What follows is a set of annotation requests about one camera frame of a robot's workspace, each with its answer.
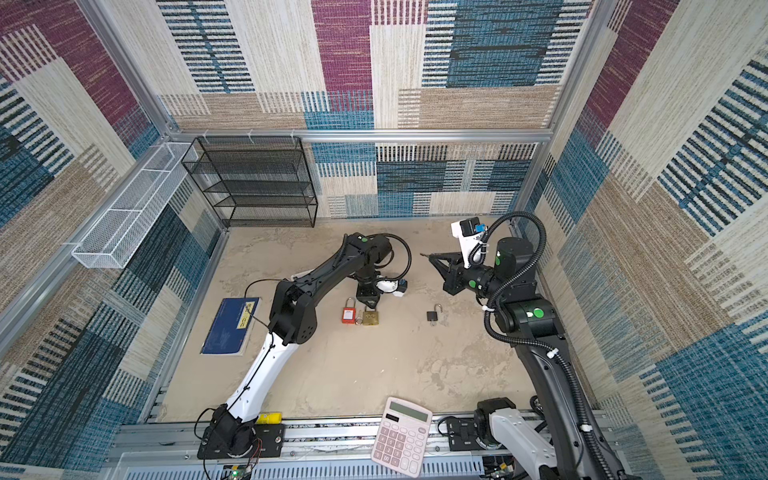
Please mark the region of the brass padlock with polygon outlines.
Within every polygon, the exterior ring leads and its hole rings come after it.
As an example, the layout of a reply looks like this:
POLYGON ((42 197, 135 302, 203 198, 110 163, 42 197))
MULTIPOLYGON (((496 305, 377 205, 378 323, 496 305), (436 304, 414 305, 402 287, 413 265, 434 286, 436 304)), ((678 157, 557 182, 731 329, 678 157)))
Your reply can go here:
POLYGON ((379 312, 375 308, 366 306, 362 312, 361 324, 363 326, 377 326, 379 323, 379 312))

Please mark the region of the red padlock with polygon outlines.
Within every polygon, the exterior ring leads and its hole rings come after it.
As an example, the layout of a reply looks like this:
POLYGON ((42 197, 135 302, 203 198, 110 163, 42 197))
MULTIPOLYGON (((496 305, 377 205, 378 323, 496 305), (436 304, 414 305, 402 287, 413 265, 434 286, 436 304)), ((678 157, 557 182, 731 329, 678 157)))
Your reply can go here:
POLYGON ((356 299, 354 297, 349 297, 346 300, 342 310, 341 322, 350 325, 357 323, 356 299))

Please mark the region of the small black padlock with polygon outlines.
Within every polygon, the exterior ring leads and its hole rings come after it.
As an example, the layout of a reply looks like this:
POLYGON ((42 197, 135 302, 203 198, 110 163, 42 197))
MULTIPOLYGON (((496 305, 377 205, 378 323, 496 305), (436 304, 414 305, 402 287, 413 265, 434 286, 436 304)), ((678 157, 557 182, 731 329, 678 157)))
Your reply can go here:
POLYGON ((431 310, 426 312, 426 320, 431 326, 436 326, 443 314, 443 307, 435 304, 431 310))

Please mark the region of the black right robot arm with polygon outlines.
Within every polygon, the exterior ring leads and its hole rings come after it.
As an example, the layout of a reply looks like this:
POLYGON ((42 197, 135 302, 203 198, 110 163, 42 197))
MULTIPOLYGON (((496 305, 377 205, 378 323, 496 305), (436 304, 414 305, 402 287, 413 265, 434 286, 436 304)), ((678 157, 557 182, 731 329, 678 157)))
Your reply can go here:
POLYGON ((536 291, 534 269, 543 256, 543 222, 513 211, 490 225, 471 217, 451 225, 460 249, 431 253, 430 264, 450 295, 470 291, 494 340, 522 362, 543 409, 542 435, 504 398, 479 402, 478 444, 499 446, 515 461, 516 477, 529 479, 629 479, 595 418, 573 366, 565 330, 554 305, 536 291))

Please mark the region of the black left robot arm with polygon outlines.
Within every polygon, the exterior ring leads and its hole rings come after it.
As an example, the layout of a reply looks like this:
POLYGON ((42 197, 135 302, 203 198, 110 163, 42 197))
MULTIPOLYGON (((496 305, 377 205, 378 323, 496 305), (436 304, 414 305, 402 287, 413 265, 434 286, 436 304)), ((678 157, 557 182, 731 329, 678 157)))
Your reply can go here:
POLYGON ((278 282, 261 351, 238 388, 212 410, 200 436, 197 459, 250 459, 257 451, 256 420, 283 367, 316 333, 316 307, 346 279, 357 282, 354 299, 374 311, 383 295, 405 288, 413 261, 408 243, 392 233, 346 235, 321 265, 293 280, 278 282))

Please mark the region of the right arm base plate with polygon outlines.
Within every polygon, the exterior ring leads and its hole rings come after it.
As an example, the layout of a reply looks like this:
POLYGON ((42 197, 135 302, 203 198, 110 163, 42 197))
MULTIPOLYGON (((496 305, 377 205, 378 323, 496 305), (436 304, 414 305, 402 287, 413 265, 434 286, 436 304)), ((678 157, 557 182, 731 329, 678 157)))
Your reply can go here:
POLYGON ((446 416, 438 423, 438 432, 447 438, 449 450, 474 451, 497 450, 499 444, 485 442, 478 434, 476 424, 471 418, 446 416))

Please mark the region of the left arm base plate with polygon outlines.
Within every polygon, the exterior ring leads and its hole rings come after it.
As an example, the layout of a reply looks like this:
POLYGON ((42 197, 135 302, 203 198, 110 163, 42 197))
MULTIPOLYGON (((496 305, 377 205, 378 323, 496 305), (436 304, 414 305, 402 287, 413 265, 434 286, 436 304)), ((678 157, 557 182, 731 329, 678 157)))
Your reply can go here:
POLYGON ((284 434, 282 423, 207 428, 196 457, 199 460, 276 458, 282 452, 284 434))

